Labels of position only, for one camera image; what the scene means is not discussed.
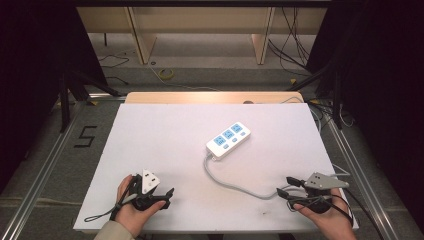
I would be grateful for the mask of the person's left hand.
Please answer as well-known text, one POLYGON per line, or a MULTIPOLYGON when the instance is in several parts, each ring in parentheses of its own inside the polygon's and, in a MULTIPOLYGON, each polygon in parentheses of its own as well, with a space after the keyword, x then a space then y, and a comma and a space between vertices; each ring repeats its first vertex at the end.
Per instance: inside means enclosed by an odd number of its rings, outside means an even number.
POLYGON ((138 211, 131 204, 126 204, 118 211, 115 221, 136 238, 142 232, 149 218, 161 210, 165 204, 165 201, 159 201, 144 211, 138 211))

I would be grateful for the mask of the black curtain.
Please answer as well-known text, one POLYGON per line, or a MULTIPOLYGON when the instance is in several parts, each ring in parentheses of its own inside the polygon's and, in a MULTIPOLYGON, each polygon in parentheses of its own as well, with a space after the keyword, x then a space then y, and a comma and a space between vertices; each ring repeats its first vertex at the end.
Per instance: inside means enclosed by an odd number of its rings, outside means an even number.
POLYGON ((62 76, 107 83, 72 0, 0 0, 0 193, 56 102, 62 76))
POLYGON ((343 103, 424 234, 424 0, 330 0, 307 68, 329 62, 343 103))

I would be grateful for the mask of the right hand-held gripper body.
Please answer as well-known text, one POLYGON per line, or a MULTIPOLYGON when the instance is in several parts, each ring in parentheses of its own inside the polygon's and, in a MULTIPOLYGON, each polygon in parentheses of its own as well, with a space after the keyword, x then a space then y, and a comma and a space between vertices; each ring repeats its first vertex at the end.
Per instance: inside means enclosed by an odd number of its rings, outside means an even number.
POLYGON ((332 189, 348 188, 349 184, 318 172, 313 173, 301 186, 307 193, 309 203, 306 206, 313 212, 322 214, 333 205, 332 189))

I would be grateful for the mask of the person's right hand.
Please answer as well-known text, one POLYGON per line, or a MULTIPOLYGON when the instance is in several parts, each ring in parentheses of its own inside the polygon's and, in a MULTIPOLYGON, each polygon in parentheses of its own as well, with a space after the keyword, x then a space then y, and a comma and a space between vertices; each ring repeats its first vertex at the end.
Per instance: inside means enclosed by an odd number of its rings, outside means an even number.
POLYGON ((293 207, 311 220, 327 240, 356 240, 350 220, 337 209, 331 208, 318 214, 300 204, 294 204, 293 207))

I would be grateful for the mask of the black metal stand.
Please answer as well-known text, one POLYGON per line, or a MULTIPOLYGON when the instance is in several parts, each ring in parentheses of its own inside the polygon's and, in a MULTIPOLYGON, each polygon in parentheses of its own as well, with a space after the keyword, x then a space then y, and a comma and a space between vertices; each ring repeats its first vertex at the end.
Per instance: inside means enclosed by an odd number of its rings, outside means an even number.
POLYGON ((341 76, 337 67, 333 63, 327 64, 321 70, 307 77, 305 80, 297 83, 289 88, 289 91, 298 91, 313 82, 318 81, 319 84, 315 90, 317 97, 332 98, 332 113, 331 117, 335 125, 342 128, 342 118, 340 117, 341 110, 341 76))
POLYGON ((62 116, 60 129, 61 133, 64 133, 67 127, 70 125, 69 94, 72 94, 77 101, 87 101, 89 99, 89 93, 85 88, 86 85, 92 85, 113 97, 122 96, 122 94, 117 90, 109 87, 106 81, 98 81, 81 71, 73 69, 66 70, 59 78, 59 97, 62 116))

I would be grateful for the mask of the white table cover board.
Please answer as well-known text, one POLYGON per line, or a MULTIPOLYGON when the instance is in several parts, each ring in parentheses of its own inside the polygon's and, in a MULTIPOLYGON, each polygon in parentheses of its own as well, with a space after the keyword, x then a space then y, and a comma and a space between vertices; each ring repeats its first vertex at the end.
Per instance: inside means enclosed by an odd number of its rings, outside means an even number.
POLYGON ((275 190, 287 177, 334 172, 307 104, 123 104, 120 106, 74 228, 93 233, 107 221, 122 179, 153 172, 168 209, 147 233, 307 232, 275 190), (241 122, 250 137, 220 160, 206 143, 241 122))

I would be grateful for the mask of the light wooden shelf unit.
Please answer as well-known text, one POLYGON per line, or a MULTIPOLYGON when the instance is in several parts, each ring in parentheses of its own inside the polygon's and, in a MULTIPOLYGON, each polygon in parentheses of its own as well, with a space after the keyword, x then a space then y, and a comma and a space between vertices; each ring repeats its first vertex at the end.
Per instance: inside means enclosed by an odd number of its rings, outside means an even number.
POLYGON ((249 34, 256 61, 265 62, 269 36, 319 32, 325 8, 311 7, 79 7, 89 33, 130 33, 146 64, 161 33, 249 34))

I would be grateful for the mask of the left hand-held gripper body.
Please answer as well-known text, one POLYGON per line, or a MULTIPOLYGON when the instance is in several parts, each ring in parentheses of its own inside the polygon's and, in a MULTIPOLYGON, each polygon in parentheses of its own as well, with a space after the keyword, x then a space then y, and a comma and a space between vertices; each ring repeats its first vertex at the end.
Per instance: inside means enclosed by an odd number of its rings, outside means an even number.
POLYGON ((150 208, 159 201, 167 201, 167 196, 155 196, 154 192, 160 184, 160 179, 149 170, 144 169, 141 174, 132 177, 129 185, 130 202, 139 211, 150 208))

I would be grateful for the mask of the white power strip blue sockets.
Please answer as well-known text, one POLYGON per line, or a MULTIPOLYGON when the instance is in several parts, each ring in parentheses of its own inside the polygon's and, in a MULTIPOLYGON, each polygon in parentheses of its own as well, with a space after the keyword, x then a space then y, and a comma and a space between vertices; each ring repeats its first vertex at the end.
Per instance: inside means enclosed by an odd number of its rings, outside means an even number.
POLYGON ((241 122, 235 122, 206 143, 214 160, 220 160, 235 150, 251 135, 251 130, 241 122))

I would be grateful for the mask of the aluminium frame rail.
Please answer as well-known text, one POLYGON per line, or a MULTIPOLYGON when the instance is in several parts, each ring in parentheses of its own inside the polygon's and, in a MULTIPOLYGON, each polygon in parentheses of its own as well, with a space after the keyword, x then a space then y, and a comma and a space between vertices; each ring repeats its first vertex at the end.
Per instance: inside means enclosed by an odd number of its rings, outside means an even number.
POLYGON ((84 102, 70 106, 71 118, 61 130, 61 110, 54 107, 6 186, 0 193, 0 240, 17 240, 74 129, 84 102))
POLYGON ((328 121, 329 129, 335 138, 344 159, 350 169, 350 174, 354 178, 359 191, 364 199, 365 204, 368 207, 369 214, 376 224, 377 229, 380 231, 384 240, 399 240, 399 236, 396 233, 389 215, 383 208, 383 204, 378 199, 374 189, 371 186, 371 182, 366 177, 360 163, 353 152, 345 134, 337 127, 334 121, 324 116, 324 119, 328 121))
POLYGON ((121 101, 125 102, 126 96, 112 96, 106 93, 89 94, 88 101, 121 101))

